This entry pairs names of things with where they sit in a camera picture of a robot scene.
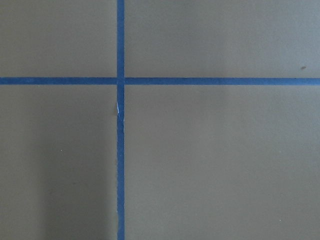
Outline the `brown paper table cover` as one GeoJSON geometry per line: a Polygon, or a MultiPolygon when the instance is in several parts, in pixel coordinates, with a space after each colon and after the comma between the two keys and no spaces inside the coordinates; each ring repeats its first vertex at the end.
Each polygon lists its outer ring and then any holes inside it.
{"type": "MultiPolygon", "coordinates": [[[[125,238],[320,237],[320,3],[127,0],[125,238]]],[[[115,240],[114,0],[0,3],[0,237],[115,240]]]]}

